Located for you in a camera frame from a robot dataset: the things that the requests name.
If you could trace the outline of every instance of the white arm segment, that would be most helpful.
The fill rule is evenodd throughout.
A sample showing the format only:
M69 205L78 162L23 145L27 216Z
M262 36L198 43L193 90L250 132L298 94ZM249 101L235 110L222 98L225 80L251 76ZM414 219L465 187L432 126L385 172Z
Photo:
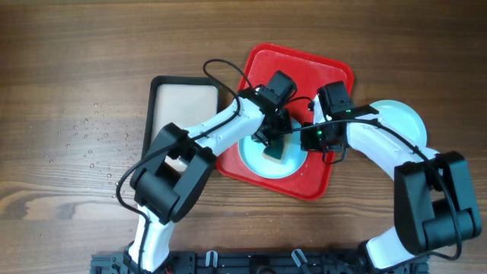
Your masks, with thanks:
M438 153L433 149L418 145L413 140L407 138L387 124L381 115L367 114L356 119L378 119L382 125L399 133L412 145L417 145L421 152L429 159ZM404 145L398 138L375 126L363 123L349 123L347 125L347 140L353 149L364 153L393 180L394 168L396 166L400 166L407 161L423 161L418 155L413 154L411 149ZM386 269L414 257L401 244L394 227L382 235L369 240L367 242L367 251L374 267L377 269Z
M264 114L259 107L248 99L240 98L240 115L233 118L229 123L216 129L207 137L196 140L196 142L204 147L209 147L213 150L213 154L219 156L223 151L230 148L238 140L245 136L255 133L262 121ZM234 100L232 104L225 110L213 116L210 120L201 123L197 126L189 127L185 130L189 132L189 137L194 137L201 132L204 132L213 126L225 121L234 114L237 110L237 101ZM139 206L139 210L145 212L151 224L149 225L147 238L145 239L144 253L142 254L142 268L150 272L155 271L166 260L169 254L170 236L173 233L174 223L172 221L163 225L159 222L159 218L152 213L151 210L144 206ZM134 262L138 262L138 250L144 232L145 220L143 217L138 218L137 234L135 235L134 244L129 248L129 255Z

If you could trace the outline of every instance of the robotic arm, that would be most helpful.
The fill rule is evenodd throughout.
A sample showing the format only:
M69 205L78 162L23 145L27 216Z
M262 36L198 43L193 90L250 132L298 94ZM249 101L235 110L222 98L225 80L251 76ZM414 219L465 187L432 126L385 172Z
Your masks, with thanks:
M294 88L295 84L288 76L276 72L266 86L257 91L241 91L240 96L227 109L209 121L185 130L171 123L159 132L147 155L170 145L173 145L173 149L147 161L130 181L139 210L146 213L150 220L147 239L143 245L144 270L154 272L166 260L174 224L194 206L215 167L216 158L223 151L248 135L271 142L278 138L279 132L290 129L290 124L282 119L286 112L280 109L290 98ZM240 112L233 120L206 137L192 140L192 137L232 116L237 110L237 100L240 101ZM446 201L442 199L432 202L428 193L431 188L442 189L427 172L425 160L403 140L414 145L427 159L431 159L427 164L442 172L447 191L454 198L455 211L461 223L461 239L467 240L480 234L479 210L468 167L461 155L456 152L440 155L400 133L391 134L373 123L346 123L347 120L374 121L394 131L374 108L355 107L342 82L328 84L319 89L315 102L318 103L314 104L315 124L301 131L301 147L329 151L341 144L344 150L348 147L356 149L367 155L395 183L396 227L365 244L364 252L369 269L389 269L427 251L455 244L454 222L445 205ZM185 172L179 174L164 163L167 156L185 161ZM138 262L146 225L141 217L135 241L126 253L126 261L132 265Z

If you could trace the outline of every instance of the wooden table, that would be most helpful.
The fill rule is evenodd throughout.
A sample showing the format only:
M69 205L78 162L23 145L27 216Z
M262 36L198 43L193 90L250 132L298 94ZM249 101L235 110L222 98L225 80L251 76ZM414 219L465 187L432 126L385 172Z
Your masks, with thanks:
M357 105L389 98L417 110L429 146L468 158L487 217L485 2L23 2L40 5L0 7L1 273L86 273L90 255L122 250L137 216L113 198L115 182L140 158L151 79L203 75L210 58L243 67L261 42L346 62ZM237 86L232 69L213 72ZM350 152L315 202L215 171L171 248L354 247L392 225L393 184ZM487 272L486 233L458 261L430 265Z

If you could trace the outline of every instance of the white plate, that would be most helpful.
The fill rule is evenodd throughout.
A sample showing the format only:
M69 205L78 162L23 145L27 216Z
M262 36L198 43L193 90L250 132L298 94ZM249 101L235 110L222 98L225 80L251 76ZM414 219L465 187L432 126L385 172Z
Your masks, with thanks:
M428 136L421 117L408 105L396 100L380 100L371 106L403 135L409 137L419 145L426 146Z
M292 127L301 127L300 123L292 119ZM243 163L255 174L268 179L281 179L287 177L306 161L307 151L301 150L301 134L293 132L290 143L286 146L284 159L281 164L275 163L262 156L265 145L252 141L247 136L238 142L238 152Z

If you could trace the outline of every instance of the red plastic tray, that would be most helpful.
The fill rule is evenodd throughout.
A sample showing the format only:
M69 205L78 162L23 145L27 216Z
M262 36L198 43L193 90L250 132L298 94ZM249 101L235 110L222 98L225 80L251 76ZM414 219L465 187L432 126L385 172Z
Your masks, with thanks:
M315 98L317 89L334 81L344 81L350 94L354 82L352 70L344 63L295 49L263 43L252 49L245 73L254 86L266 84L276 71L290 76L298 86L296 96ZM238 89L247 83L242 78ZM299 100L287 106L299 123L313 122L307 101ZM324 164L319 152L308 152L306 161L292 175L282 179L267 179L250 171L242 162L238 144L232 145L218 158L216 167L224 175L304 200L320 198L328 187L332 166ZM335 153L328 153L331 162Z

